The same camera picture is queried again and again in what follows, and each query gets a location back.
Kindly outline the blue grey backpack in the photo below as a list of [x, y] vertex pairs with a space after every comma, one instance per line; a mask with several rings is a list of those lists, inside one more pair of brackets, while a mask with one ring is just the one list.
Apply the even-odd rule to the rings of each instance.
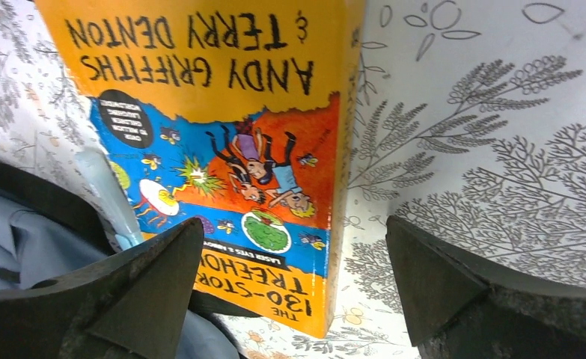
[[[95, 209], [40, 177], [0, 163], [0, 291], [35, 284], [119, 254]], [[242, 309], [192, 288], [174, 358], [239, 358], [214, 313]]]

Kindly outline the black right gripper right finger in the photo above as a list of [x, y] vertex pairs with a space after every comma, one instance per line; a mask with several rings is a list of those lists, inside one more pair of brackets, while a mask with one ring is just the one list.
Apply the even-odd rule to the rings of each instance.
[[586, 289], [510, 269], [390, 216], [385, 240], [423, 358], [586, 358]]

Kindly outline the yellow 130-storey treehouse book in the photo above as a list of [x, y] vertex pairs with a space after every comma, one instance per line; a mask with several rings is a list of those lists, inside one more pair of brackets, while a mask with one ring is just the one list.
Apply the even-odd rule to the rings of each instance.
[[147, 235], [198, 218], [196, 289], [332, 323], [363, 1], [38, 1]]

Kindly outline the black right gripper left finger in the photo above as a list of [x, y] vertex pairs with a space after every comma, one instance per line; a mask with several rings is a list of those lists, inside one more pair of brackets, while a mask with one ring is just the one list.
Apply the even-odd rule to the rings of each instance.
[[203, 242], [190, 218], [82, 269], [0, 291], [0, 358], [174, 358]]

